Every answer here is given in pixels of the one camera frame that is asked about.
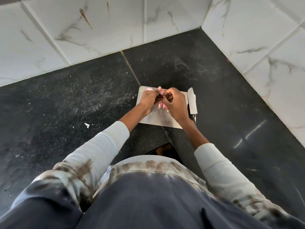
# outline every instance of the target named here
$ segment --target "white sleeve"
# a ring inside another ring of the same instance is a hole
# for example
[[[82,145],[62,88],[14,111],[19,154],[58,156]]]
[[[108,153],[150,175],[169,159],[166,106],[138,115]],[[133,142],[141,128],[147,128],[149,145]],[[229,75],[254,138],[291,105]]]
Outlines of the white sleeve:
[[[216,195],[238,205],[258,219],[269,214],[272,208],[285,214],[282,208],[267,200],[214,144],[199,146],[194,155]]]
[[[76,202],[84,201],[81,198],[86,198],[86,202],[90,202],[95,186],[128,137],[126,125],[117,121],[34,181],[60,181]]]

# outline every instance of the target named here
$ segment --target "floor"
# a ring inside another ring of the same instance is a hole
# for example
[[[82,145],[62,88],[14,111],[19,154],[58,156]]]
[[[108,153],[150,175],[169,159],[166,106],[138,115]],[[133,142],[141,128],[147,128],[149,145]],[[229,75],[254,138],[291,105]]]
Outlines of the floor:
[[[1,87],[0,215],[37,175],[131,110],[140,85],[193,87],[198,129],[268,199],[305,220],[304,147],[201,29]],[[169,141],[204,178],[176,128],[137,125],[112,163]]]

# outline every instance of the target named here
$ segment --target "black knife handle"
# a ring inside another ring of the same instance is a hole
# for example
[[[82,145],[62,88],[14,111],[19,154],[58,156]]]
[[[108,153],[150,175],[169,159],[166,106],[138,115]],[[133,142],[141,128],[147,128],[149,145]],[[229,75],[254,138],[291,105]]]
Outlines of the black knife handle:
[[[196,126],[196,114],[190,114],[190,119],[195,123]]]

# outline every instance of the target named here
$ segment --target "marble tile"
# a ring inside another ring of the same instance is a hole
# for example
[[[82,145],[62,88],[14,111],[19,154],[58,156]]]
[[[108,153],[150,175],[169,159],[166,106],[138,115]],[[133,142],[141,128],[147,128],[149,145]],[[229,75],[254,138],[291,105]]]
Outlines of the marble tile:
[[[269,0],[213,0],[202,29],[244,74],[298,26]]]
[[[296,23],[305,21],[305,0],[270,0],[274,5],[292,18]]]
[[[70,64],[143,43],[142,0],[24,3]]]
[[[21,2],[0,6],[0,38],[0,86],[68,65],[25,13]]]
[[[0,5],[10,4],[14,2],[19,2],[21,0],[0,0]]]
[[[145,0],[144,42],[198,28],[212,0]]]
[[[291,35],[244,77],[269,107],[305,143],[305,29]]]

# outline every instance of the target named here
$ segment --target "knife blade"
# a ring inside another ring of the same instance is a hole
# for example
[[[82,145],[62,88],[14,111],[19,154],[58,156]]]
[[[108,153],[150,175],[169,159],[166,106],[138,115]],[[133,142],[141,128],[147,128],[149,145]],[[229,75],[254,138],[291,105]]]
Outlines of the knife blade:
[[[196,125],[196,114],[198,112],[197,112],[197,106],[196,106],[196,95],[194,94],[193,88],[189,88],[189,90],[188,90],[188,100],[189,100],[189,109],[190,109],[190,119]]]

